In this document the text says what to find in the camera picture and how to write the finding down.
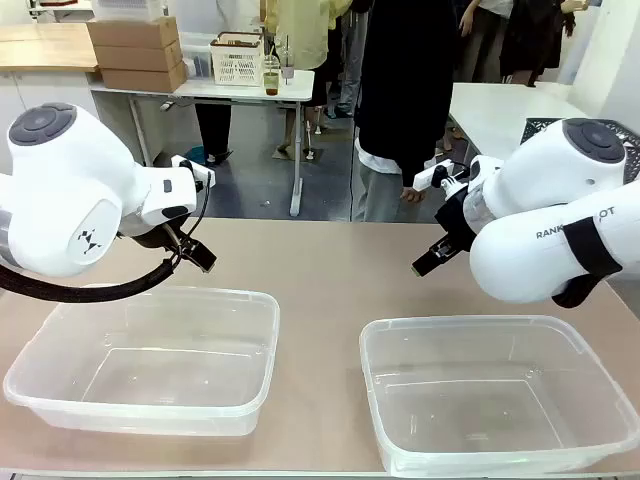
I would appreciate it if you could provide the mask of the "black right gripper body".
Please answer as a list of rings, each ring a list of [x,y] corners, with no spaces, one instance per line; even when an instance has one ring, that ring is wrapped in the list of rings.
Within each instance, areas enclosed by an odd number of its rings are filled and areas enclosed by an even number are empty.
[[[448,261],[460,252],[469,252],[474,241],[474,231],[463,212],[467,188],[453,194],[437,211],[435,219],[446,235],[435,244],[435,252],[442,261]]]

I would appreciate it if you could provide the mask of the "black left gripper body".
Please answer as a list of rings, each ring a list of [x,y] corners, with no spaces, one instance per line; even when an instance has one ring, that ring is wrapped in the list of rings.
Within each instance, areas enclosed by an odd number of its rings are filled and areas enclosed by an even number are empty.
[[[186,233],[178,226],[165,223],[149,226],[141,223],[122,222],[119,225],[119,236],[127,237],[147,249],[164,249],[175,253],[178,246],[186,238]]]

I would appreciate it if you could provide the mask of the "black perforated plastic basket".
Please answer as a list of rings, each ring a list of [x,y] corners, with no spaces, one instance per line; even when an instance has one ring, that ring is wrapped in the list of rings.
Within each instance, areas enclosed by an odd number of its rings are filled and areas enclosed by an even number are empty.
[[[520,143],[524,143],[526,140],[556,121],[557,118],[527,118]],[[627,127],[614,120],[599,119],[599,122],[612,130],[622,141],[625,147],[640,150],[640,137]]]

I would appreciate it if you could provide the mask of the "clear plastic bin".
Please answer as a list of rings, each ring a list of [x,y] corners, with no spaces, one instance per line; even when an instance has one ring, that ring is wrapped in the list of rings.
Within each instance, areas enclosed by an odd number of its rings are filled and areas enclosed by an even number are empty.
[[[274,297],[165,286],[60,304],[24,346],[5,398],[53,427],[241,437],[268,396],[279,335]]]
[[[376,320],[359,349],[381,460],[393,476],[564,473],[640,445],[640,415],[560,319]]]

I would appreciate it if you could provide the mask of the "cream plastic shopping basket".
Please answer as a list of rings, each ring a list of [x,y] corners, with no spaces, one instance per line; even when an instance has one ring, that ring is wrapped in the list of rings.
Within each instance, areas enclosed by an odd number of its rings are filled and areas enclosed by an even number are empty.
[[[263,35],[221,32],[210,43],[214,81],[222,86],[263,86]]]

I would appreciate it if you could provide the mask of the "brown cardboard box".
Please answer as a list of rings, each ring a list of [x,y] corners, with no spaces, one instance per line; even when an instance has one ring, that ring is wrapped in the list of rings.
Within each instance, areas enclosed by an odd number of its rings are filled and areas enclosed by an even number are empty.
[[[176,19],[154,21],[91,21],[86,23],[94,46],[162,49],[179,39]]]
[[[179,62],[166,72],[105,69],[101,75],[107,88],[172,93],[186,82],[187,69],[184,62]]]
[[[168,72],[182,61],[178,41],[163,48],[95,46],[98,65],[107,70]]]

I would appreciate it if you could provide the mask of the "person in black top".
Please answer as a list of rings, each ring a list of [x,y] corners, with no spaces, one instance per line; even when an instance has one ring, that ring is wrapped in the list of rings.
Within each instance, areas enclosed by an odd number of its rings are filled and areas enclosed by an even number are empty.
[[[412,223],[404,187],[436,163],[454,81],[453,0],[374,0],[355,114],[361,222]]]

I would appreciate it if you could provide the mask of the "white desk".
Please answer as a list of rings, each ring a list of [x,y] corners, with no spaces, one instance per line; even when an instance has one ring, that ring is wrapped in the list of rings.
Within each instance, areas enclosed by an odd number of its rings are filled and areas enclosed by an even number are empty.
[[[125,94],[136,129],[137,139],[142,152],[143,164],[152,166],[154,160],[149,154],[143,124],[140,120],[137,100],[142,97],[154,98],[166,102],[221,104],[221,105],[252,105],[291,109],[295,111],[294,125],[294,180],[291,194],[289,215],[297,217],[300,214],[303,178],[301,176],[301,161],[303,151],[303,135],[309,138],[306,127],[304,102],[311,99],[314,73],[311,71],[295,70],[292,81],[286,81],[279,87],[275,96],[267,95],[263,87],[217,85],[214,80],[190,79],[172,93],[151,92],[142,90],[126,90],[108,88],[102,80],[90,80],[92,92]]]

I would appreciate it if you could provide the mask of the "person in beige trousers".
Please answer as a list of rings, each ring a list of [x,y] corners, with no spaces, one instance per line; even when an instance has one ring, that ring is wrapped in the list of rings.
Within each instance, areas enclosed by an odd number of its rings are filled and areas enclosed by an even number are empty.
[[[457,82],[501,83],[500,54],[513,0],[461,0]]]

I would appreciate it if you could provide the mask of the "plastic cup with brown drink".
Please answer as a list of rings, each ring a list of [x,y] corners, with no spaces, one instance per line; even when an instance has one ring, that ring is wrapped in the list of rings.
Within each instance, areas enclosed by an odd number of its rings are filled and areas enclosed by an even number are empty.
[[[280,84],[280,61],[274,55],[266,55],[263,62],[263,85],[268,96],[275,96],[279,92]]]

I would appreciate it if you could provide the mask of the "clear storage box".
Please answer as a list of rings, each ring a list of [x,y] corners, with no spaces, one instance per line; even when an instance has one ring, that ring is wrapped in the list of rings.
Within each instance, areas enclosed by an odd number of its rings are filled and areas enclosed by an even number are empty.
[[[212,79],[213,64],[210,44],[212,34],[180,32],[183,61],[189,79]]]

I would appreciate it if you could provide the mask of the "person in grey trousers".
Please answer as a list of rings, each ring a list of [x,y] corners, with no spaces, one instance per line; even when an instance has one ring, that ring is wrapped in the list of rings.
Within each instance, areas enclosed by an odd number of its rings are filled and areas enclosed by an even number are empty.
[[[354,114],[372,5],[373,0],[352,0],[349,9],[337,20],[333,42],[337,41],[337,33],[340,33],[342,82],[339,99],[329,114],[332,119],[348,118]]]

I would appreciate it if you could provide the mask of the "person in black skirt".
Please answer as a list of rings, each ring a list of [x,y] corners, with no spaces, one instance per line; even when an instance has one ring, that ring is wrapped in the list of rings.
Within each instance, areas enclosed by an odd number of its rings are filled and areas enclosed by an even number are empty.
[[[513,0],[500,54],[504,83],[534,87],[546,69],[559,67],[563,34],[571,37],[582,0]]]

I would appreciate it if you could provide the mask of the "clear plastic cup with straw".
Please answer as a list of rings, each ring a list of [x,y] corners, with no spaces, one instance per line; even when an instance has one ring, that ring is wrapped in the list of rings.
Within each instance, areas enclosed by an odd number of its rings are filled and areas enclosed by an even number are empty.
[[[284,79],[285,84],[288,84],[289,81],[294,78],[295,74],[295,55],[289,35],[286,35],[284,40],[280,43],[278,55],[282,78]]]

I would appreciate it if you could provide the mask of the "person in yellow shirt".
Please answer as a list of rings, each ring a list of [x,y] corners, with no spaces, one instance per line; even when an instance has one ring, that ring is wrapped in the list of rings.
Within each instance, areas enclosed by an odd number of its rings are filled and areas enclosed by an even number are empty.
[[[330,0],[265,0],[265,27],[274,35],[276,51],[286,46],[294,68],[313,70],[327,58]]]

